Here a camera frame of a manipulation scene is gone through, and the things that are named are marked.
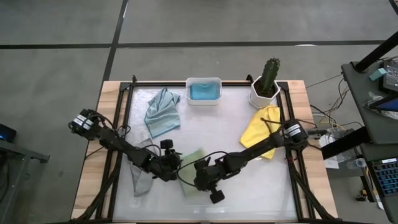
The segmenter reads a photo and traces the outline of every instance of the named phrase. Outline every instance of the white plastic bowl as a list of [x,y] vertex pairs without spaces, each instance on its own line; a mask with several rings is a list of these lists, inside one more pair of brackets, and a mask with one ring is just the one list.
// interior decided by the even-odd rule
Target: white plastic bowl
[[[209,82],[216,82],[220,87],[220,97],[217,100],[193,100],[191,99],[191,91],[190,87],[194,83],[209,83]],[[221,100],[222,94],[222,82],[219,78],[187,78],[185,82],[185,96],[187,97],[187,101],[189,105],[218,105]]]

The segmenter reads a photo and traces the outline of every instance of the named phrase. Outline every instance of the white pot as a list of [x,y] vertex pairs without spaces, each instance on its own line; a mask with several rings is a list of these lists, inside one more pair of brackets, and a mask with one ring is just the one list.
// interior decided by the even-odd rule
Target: white pot
[[258,81],[258,79],[260,79],[261,76],[259,76],[258,78],[256,78],[256,80],[251,84],[251,90],[250,90],[250,96],[249,96],[249,102],[251,105],[253,105],[253,107],[257,108],[257,109],[261,109],[264,108],[268,105],[270,105],[271,101],[279,94],[280,92],[280,88],[278,86],[278,84],[276,83],[276,81],[274,81],[274,86],[276,88],[275,94],[271,97],[263,97],[263,96],[259,96],[256,93],[256,90],[254,89],[254,84]]

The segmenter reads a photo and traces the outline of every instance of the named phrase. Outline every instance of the table leg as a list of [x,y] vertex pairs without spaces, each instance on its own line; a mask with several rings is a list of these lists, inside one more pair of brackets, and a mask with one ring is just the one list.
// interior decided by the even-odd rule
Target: table leg
[[368,131],[365,127],[359,128],[352,133],[340,138],[321,148],[323,159],[329,159],[333,156],[352,149],[362,143],[371,142]]

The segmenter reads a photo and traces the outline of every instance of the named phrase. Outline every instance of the electronics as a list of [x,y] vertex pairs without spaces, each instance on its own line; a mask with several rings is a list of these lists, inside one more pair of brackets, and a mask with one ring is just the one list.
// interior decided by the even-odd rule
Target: electronics
[[0,124],[0,141],[6,141],[11,143],[16,135],[17,135],[16,130],[9,128],[3,124]]
[[398,195],[398,158],[372,161],[371,168],[377,177],[377,191],[383,196]]
[[387,73],[379,78],[379,90],[385,93],[398,93],[398,64],[387,61],[382,66]]
[[398,112],[398,96],[387,96],[379,101],[370,104],[369,108],[375,110]]

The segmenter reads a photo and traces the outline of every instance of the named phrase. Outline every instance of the towel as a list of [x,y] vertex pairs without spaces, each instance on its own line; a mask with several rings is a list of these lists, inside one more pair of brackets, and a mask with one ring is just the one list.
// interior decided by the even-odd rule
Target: towel
[[190,87],[191,100],[217,100],[220,97],[218,83],[194,83]]
[[144,121],[152,138],[180,126],[180,116],[175,108],[179,101],[180,95],[163,88],[148,102]]
[[[261,118],[270,121],[280,122],[279,107],[277,107],[276,105],[269,105],[263,109],[260,109],[259,111],[257,111],[256,114],[253,115],[253,117],[249,122],[249,125],[247,126],[246,130],[243,132],[241,136],[240,143],[244,147],[246,148],[251,147],[257,144],[259,141],[268,138],[268,136],[270,135],[266,123],[262,121]],[[280,126],[280,124],[275,124],[275,123],[268,123],[268,124],[272,132],[277,131]],[[274,153],[275,149],[272,149],[261,156],[267,159],[272,159],[272,157],[274,157]]]
[[[182,158],[181,167],[183,167],[183,166],[187,165],[188,163],[191,163],[197,159],[203,158],[205,155],[206,155],[205,150],[203,148],[199,148],[195,152]],[[197,175],[197,170],[195,169],[195,165],[191,164],[189,166],[186,166],[184,169],[180,170],[178,172],[178,174],[181,179],[185,180],[188,183],[193,184],[193,180],[195,179],[195,177]],[[196,187],[192,187],[191,185],[188,185],[188,184],[182,182],[180,179],[179,179],[179,181],[181,184],[182,191],[184,192],[184,195],[186,197],[195,195],[197,192],[199,192]]]
[[[153,144],[152,140],[146,139],[137,144],[136,146],[141,148],[151,144]],[[151,150],[154,153],[158,153],[153,146],[148,147],[147,149]],[[140,168],[133,165],[131,161],[129,161],[129,165],[132,175],[132,184],[134,186],[134,196],[138,197],[148,193],[150,188],[152,187],[152,183],[154,181],[153,179],[154,175],[143,172]]]

